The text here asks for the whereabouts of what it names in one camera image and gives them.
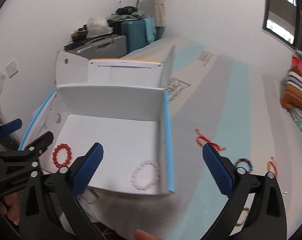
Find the open box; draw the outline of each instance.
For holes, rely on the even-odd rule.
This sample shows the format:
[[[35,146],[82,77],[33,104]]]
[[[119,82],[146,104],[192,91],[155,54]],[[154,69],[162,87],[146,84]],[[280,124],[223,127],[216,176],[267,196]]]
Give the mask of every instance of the open box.
[[[129,194],[174,191],[168,96],[174,48],[163,62],[88,60],[64,51],[56,61],[56,88],[27,129],[20,149],[47,131],[53,144],[40,156],[47,172],[58,168],[54,149],[68,144],[72,162],[95,142],[104,157],[89,186]],[[61,150],[57,160],[63,163]]]

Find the suitcase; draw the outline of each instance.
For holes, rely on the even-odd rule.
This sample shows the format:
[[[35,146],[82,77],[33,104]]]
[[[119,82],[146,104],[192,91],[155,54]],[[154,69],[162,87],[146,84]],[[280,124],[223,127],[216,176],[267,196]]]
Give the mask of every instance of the suitcase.
[[[116,22],[110,25],[115,34],[126,36],[127,52],[130,53],[137,49],[144,48],[149,43],[146,38],[144,20],[128,20]]]
[[[110,35],[94,39],[68,52],[88,58],[121,58],[127,54],[126,37]]]

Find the gray suitcase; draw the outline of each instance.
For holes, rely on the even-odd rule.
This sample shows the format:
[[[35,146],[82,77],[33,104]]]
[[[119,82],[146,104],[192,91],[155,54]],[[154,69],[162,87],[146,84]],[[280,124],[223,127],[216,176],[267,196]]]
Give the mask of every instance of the gray suitcase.
[[[88,59],[124,57],[127,55],[126,37],[110,35],[97,38],[68,52]]]

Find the window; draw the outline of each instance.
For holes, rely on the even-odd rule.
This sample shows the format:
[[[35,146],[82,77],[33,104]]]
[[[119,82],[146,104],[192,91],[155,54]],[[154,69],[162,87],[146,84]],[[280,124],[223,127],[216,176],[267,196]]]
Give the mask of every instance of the window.
[[[302,0],[266,0],[263,29],[302,51]]]

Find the blue gripper pad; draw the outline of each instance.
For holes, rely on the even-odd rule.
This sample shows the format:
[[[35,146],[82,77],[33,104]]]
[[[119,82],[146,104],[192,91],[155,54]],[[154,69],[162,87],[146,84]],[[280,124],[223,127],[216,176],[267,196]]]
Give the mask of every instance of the blue gripper pad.
[[[0,136],[8,136],[9,134],[19,130],[21,127],[22,127],[22,120],[16,119],[1,127]]]
[[[91,149],[90,155],[86,158],[73,177],[72,192],[75,196],[84,193],[102,159],[103,147],[101,144],[95,143],[93,149]]]
[[[205,164],[209,168],[221,194],[230,198],[233,194],[233,179],[217,154],[209,144],[203,146],[202,155]]]

